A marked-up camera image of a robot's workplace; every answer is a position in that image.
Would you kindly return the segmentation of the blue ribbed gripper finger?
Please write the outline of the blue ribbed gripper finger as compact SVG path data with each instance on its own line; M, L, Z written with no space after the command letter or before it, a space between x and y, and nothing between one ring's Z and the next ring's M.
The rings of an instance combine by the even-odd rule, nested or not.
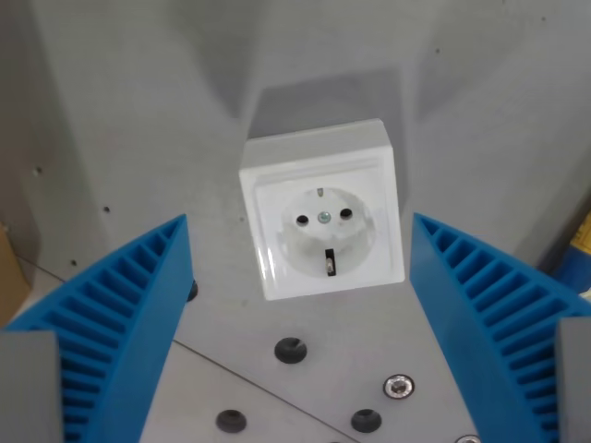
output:
M184 214L102 258L12 320L57 338L67 442L137 442L193 288Z
M483 442L557 442L561 319L589 317L573 290L417 213L410 282Z

